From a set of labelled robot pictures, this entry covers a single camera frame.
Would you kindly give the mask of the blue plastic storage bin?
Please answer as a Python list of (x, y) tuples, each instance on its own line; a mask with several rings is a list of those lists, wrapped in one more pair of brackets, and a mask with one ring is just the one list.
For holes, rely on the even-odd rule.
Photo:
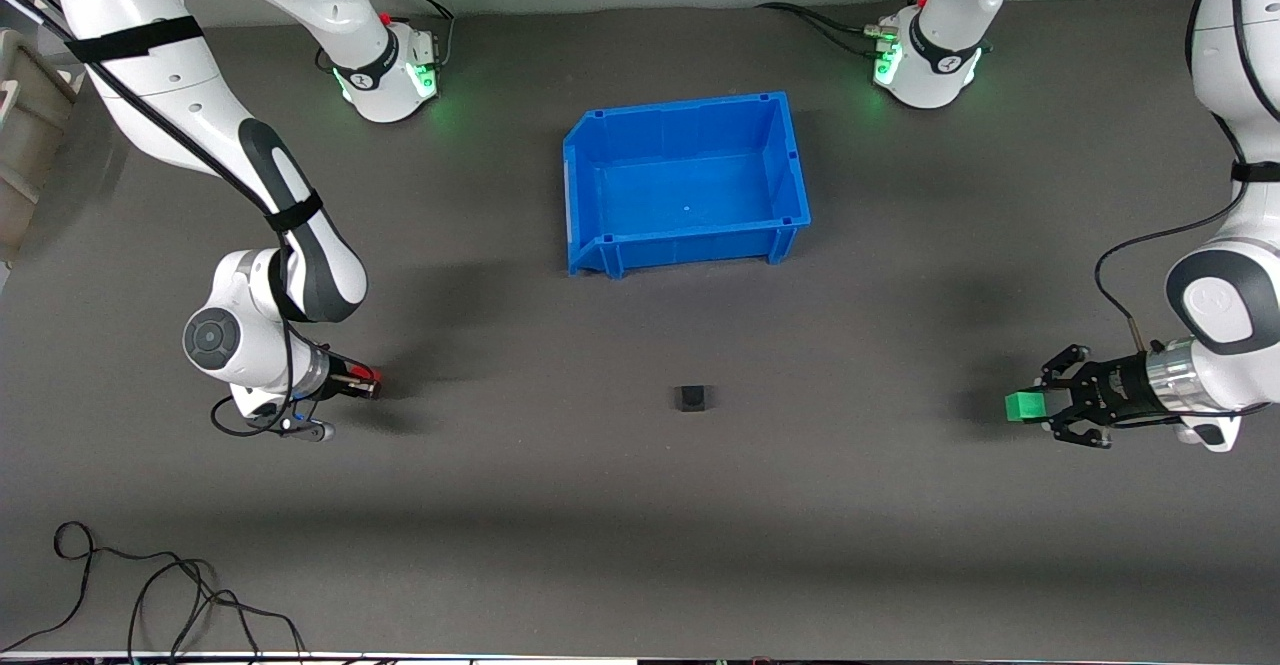
[(595, 109), (562, 146), (566, 269), (781, 263), (812, 210), (782, 91)]

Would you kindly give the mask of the beige plastic container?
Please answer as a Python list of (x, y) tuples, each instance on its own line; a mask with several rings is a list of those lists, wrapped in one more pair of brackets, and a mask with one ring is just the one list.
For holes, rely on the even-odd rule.
[(0, 265), (13, 267), (78, 100), (82, 73), (0, 28)]

